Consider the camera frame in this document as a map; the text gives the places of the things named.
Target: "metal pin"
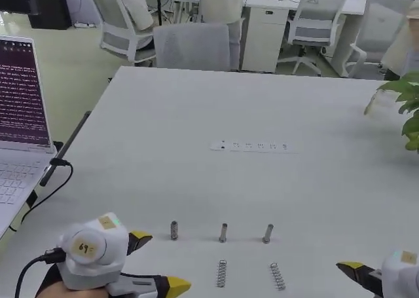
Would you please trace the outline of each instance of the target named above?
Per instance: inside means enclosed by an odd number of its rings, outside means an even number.
[[[223,223],[223,228],[221,229],[221,236],[220,236],[220,242],[224,243],[227,240],[227,224]]]
[[[172,221],[170,224],[170,238],[172,240],[177,240],[177,221]]]
[[[272,234],[272,230],[274,229],[273,224],[269,224],[268,228],[266,228],[266,232],[262,238],[264,244],[268,244],[270,242],[270,234]]]

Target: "gray office chair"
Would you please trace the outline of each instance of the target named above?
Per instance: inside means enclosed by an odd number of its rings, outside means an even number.
[[[358,79],[382,79],[376,67],[394,42],[412,0],[367,0],[361,28],[352,51],[344,61],[345,76]]]
[[[174,24],[154,28],[157,67],[229,71],[225,24]]]
[[[154,50],[137,50],[138,43],[153,35],[138,31],[122,0],[92,0],[101,22],[100,47],[133,64],[152,60]]]
[[[288,19],[285,38],[292,45],[299,45],[297,57],[279,59],[278,63],[296,62],[292,74],[300,64],[313,69],[321,76],[313,59],[307,58],[306,47],[327,47],[335,43],[338,18],[346,0],[301,0],[294,19]]]

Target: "white drawer cabinet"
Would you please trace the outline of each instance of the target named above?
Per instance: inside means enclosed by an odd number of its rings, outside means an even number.
[[[251,8],[242,69],[274,73],[288,10]]]

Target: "desk leg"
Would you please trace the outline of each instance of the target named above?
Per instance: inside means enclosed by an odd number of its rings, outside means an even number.
[[[345,65],[352,52],[350,44],[355,42],[361,27],[362,17],[362,15],[346,15],[345,24],[330,61],[332,68],[341,77],[348,77]]]
[[[175,2],[175,15],[173,21],[175,24],[179,24],[182,22],[182,15],[183,15],[183,5],[184,2]]]

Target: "laptop screen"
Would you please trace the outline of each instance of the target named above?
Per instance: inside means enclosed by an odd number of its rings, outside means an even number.
[[[50,145],[31,43],[0,40],[0,141]]]

